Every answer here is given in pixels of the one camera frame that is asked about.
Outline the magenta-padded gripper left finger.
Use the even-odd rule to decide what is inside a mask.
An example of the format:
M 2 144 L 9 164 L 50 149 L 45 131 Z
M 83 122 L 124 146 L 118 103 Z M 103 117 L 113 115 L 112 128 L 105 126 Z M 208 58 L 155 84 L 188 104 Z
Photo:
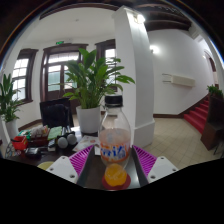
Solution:
M 88 146 L 70 157 L 59 157 L 47 171 L 71 183 L 84 187 L 87 180 L 90 159 L 94 155 L 94 146 Z

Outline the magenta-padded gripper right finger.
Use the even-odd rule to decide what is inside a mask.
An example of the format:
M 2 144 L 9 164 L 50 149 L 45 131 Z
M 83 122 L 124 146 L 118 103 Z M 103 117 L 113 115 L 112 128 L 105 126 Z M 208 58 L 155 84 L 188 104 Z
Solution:
M 156 157 L 137 146 L 133 146 L 132 153 L 141 186 L 178 171 L 178 168 L 165 156 Z

